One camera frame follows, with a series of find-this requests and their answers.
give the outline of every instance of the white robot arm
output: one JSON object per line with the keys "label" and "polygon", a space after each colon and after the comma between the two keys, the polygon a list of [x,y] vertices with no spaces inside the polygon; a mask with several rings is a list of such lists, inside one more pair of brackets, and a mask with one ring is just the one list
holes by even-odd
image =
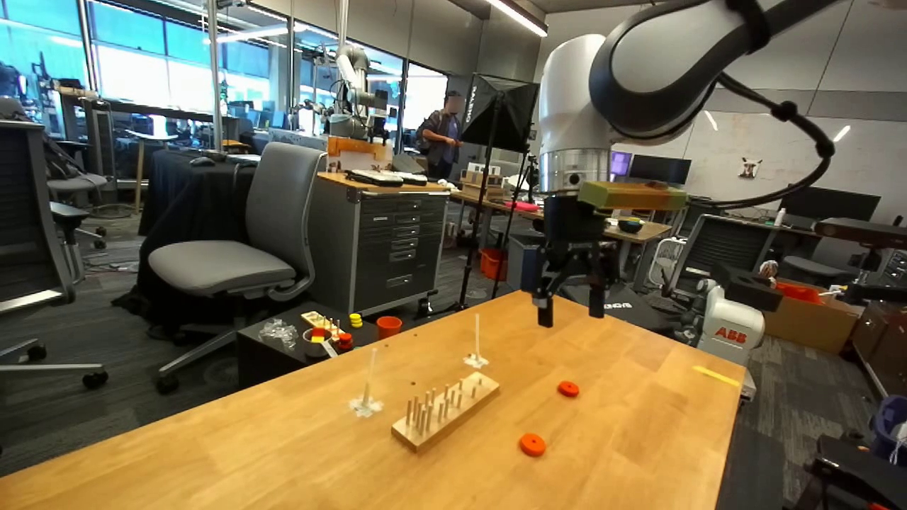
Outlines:
{"label": "white robot arm", "polygon": [[557,46],[537,92],[543,192],[605,182],[608,146],[687,127],[717,76],[832,0],[678,0]]}

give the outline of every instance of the floor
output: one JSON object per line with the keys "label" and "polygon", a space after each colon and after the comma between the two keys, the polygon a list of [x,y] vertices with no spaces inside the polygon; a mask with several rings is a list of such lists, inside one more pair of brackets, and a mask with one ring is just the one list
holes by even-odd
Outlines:
{"label": "floor", "polygon": [[[79,378],[67,375],[2,378],[0,476],[235,392],[235,358],[223,351],[186,369],[174,395],[156,395],[153,369],[182,354],[183,345],[153,340],[142,317],[111,306],[132,286],[129,269],[142,238],[132,235],[135,218],[122,212],[96,224],[108,229],[111,245],[98,253],[84,246],[87,269],[77,304],[6,321],[0,337],[2,344],[40,337],[60,362],[101,360],[111,382],[84,392]],[[465,253],[447,246],[434,299],[439,311],[459,304],[465,275],[469,275],[466,304],[490,299],[490,280],[465,272]],[[417,310],[398,310],[398,316],[414,321]],[[719,497],[719,507],[729,510],[794,503],[802,491],[798,469],[809,460],[815,437],[867,437],[876,408],[863,375],[841,358],[764,340],[748,369],[760,395],[737,416]]]}

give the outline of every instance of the person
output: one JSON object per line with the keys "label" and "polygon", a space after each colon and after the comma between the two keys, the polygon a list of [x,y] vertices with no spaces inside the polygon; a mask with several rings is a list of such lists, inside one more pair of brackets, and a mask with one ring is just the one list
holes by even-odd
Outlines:
{"label": "person", "polygon": [[447,92],[445,93],[445,107],[424,120],[424,127],[421,127],[421,139],[427,141],[427,153],[424,153],[427,171],[424,171],[424,175],[431,182],[451,180],[451,171],[454,171],[455,156],[459,156],[459,131],[462,131],[459,110],[462,110],[462,93],[459,92]]}

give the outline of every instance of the wheel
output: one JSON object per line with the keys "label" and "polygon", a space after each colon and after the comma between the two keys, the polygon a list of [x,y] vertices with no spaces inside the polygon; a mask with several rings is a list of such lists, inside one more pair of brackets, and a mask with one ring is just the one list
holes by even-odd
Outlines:
{"label": "wheel", "polygon": [[48,348],[45,345],[31,345],[26,351],[26,362],[43,362],[48,358]]}
{"label": "wheel", "polygon": [[157,378],[153,382],[153,389],[157,389],[157,395],[172,395],[179,389],[179,379],[174,378]]}
{"label": "wheel", "polygon": [[84,389],[101,389],[101,385],[108,385],[108,371],[84,375],[84,378],[81,378],[81,385],[84,385]]}

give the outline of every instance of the white machine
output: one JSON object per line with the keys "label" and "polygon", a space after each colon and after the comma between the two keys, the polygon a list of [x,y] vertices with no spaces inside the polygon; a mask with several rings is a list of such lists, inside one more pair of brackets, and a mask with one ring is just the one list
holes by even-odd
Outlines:
{"label": "white machine", "polygon": [[[537,190],[568,199],[584,197],[581,190],[590,182],[608,182],[608,148],[615,141],[658,146],[673,139],[692,126],[717,83],[761,103],[761,97],[723,72],[829,4],[673,0],[638,11],[605,37],[587,34],[561,42],[543,62],[537,92]],[[770,105],[770,113],[812,136],[819,153],[815,171],[798,184],[768,197],[709,201],[712,209],[777,201],[828,171],[832,156],[829,139],[802,120],[794,105]],[[536,306],[537,323],[549,327],[549,289],[536,292]],[[744,365],[750,348],[761,340],[764,317],[750,306],[724,300],[723,286],[709,280],[699,327],[697,348]]]}

